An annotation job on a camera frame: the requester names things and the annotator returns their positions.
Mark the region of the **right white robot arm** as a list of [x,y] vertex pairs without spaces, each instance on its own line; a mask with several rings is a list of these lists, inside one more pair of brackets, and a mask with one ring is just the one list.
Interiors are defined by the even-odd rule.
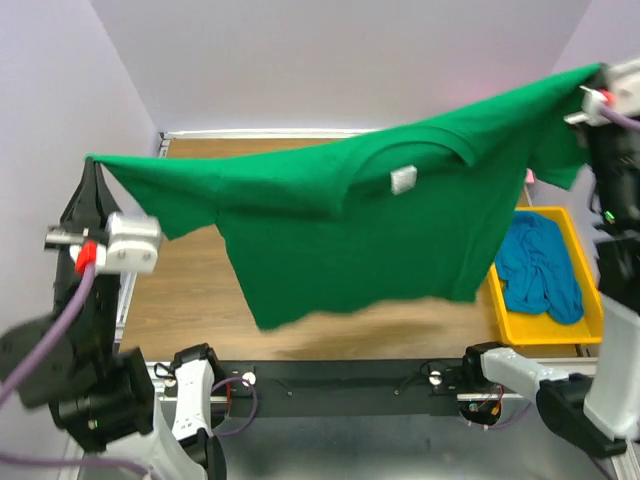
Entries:
[[547,367],[500,343],[469,347],[460,379],[480,392],[498,383],[537,407],[554,434],[587,455],[626,452],[639,438],[639,62],[602,66],[582,110],[566,117],[581,129],[601,208],[598,289],[604,328],[596,371]]

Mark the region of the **green t shirt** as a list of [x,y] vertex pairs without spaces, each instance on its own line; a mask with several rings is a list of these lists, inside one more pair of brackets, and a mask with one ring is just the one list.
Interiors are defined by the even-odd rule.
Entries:
[[213,226],[257,327],[386,300],[470,302],[527,172],[570,188],[588,161],[565,117],[598,64],[412,124],[229,158],[99,155],[171,240]]

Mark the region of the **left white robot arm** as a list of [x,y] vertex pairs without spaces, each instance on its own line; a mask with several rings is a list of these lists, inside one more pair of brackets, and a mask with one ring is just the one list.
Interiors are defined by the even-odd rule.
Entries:
[[161,242],[158,221],[122,214],[98,163],[87,159],[46,234],[57,254],[52,310],[1,338],[1,394],[17,394],[29,409],[48,407],[87,465],[142,479],[223,479],[211,425],[210,396],[222,380],[213,349],[187,348],[168,365],[177,386],[172,422],[142,352],[115,349],[122,277],[153,271]]

